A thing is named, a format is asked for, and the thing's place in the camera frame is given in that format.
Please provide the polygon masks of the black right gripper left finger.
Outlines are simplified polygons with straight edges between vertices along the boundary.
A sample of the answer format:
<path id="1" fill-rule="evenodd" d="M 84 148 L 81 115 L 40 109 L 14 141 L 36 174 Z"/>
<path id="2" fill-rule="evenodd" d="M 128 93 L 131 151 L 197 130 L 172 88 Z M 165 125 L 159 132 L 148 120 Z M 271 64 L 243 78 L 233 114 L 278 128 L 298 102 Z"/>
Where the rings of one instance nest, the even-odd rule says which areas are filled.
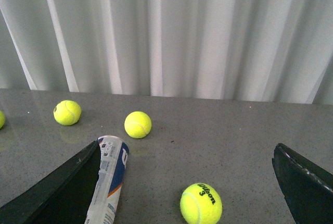
<path id="1" fill-rule="evenodd" d="M 1 223 L 84 223 L 98 181 L 100 147 L 87 147 L 1 207 Z"/>

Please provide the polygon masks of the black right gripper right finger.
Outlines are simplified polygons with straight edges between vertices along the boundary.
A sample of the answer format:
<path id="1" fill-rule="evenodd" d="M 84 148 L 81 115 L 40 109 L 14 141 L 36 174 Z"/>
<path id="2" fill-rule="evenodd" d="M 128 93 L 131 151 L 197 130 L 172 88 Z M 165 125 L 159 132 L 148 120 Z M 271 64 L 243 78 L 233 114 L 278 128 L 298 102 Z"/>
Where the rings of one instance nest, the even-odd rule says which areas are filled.
<path id="1" fill-rule="evenodd" d="M 295 223 L 332 223 L 332 174 L 282 143 L 272 165 Z"/>

